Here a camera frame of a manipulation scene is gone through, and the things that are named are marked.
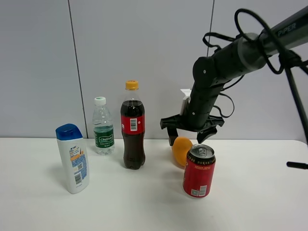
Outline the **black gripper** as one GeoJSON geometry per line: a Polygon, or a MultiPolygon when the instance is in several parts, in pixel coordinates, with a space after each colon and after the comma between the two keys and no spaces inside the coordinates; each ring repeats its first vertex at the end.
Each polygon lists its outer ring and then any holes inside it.
{"type": "Polygon", "coordinates": [[[162,118],[161,129],[167,128],[169,145],[173,146],[178,137],[177,129],[198,132],[197,141],[203,143],[209,137],[217,133],[216,126],[223,126],[224,119],[221,116],[210,115],[210,110],[189,111],[183,115],[177,114],[171,117],[162,118]]]}

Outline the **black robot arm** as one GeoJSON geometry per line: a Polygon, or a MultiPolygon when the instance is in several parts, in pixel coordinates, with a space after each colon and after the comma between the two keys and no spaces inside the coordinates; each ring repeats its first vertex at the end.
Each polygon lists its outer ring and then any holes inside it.
{"type": "Polygon", "coordinates": [[[222,48],[215,45],[210,57],[199,57],[193,65],[194,85],[189,95],[189,102],[184,103],[181,113],[160,121],[161,129],[166,129],[170,145],[178,137],[178,129],[196,132],[197,141],[202,143],[215,135],[217,126],[224,124],[224,116],[213,116],[211,110],[224,90],[238,83],[246,74],[264,66],[272,67],[269,58],[278,55],[280,67],[273,69],[279,75],[285,72],[295,105],[304,130],[308,128],[308,118],[299,97],[292,68],[298,67],[307,72],[308,63],[293,51],[294,47],[308,41],[308,10],[304,8],[274,27],[255,12],[238,9],[235,17],[245,13],[255,18],[263,30],[259,34],[245,33],[241,28],[234,38],[219,33],[208,32],[207,37],[216,37],[229,42],[222,48]]]}

